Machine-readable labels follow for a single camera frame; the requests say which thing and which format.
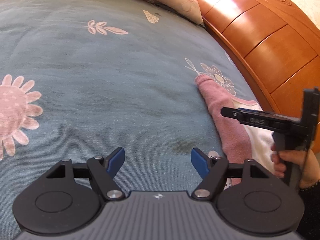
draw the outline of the gray gripper base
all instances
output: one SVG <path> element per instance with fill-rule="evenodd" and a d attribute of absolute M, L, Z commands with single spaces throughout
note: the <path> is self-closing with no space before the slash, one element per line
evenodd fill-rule
<path fill-rule="evenodd" d="M 20 233 L 15 240 L 298 240 L 295 233 L 256 237 L 225 224 L 208 202 L 194 201 L 187 192 L 133 191 L 109 202 L 99 217 L 77 232 L 63 236 Z"/>

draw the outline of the wooden headboard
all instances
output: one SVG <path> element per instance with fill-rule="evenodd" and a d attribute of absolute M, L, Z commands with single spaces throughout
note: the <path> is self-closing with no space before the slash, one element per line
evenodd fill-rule
<path fill-rule="evenodd" d="M 320 87 L 320 30 L 290 0 L 197 0 L 261 107 L 300 117 L 304 88 Z M 320 132 L 315 152 L 320 151 Z"/>

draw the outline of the person's arm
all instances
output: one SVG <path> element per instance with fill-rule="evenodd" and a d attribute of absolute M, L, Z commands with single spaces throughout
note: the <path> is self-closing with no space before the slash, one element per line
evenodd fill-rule
<path fill-rule="evenodd" d="M 275 175 L 278 178 L 284 177 L 286 166 L 280 159 L 302 166 L 305 154 L 303 151 L 281 151 L 279 154 L 273 154 L 271 160 L 274 163 Z M 320 165 L 311 150 L 299 186 L 299 195 L 303 199 L 305 211 L 297 233 L 306 240 L 320 240 Z"/>

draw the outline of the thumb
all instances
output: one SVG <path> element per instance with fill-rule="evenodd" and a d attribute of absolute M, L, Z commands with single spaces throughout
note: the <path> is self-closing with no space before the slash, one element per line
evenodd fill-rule
<path fill-rule="evenodd" d="M 279 156 L 286 162 L 292 162 L 302 166 L 306 153 L 303 151 L 281 151 L 279 152 Z"/>

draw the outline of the hand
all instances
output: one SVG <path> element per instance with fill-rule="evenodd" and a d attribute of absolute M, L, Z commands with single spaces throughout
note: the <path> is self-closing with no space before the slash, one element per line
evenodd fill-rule
<path fill-rule="evenodd" d="M 271 160 L 274 163 L 275 176 L 278 178 L 284 177 L 284 172 L 287 169 L 285 164 L 280 162 L 280 158 L 287 162 L 292 162 L 300 166 L 303 165 L 306 152 L 304 151 L 280 151 L 279 154 L 271 155 Z M 315 154 L 312 150 L 309 150 L 308 159 L 306 160 L 305 170 L 303 172 L 300 188 L 307 188 L 314 185 L 320 180 L 320 165 L 316 159 Z"/>

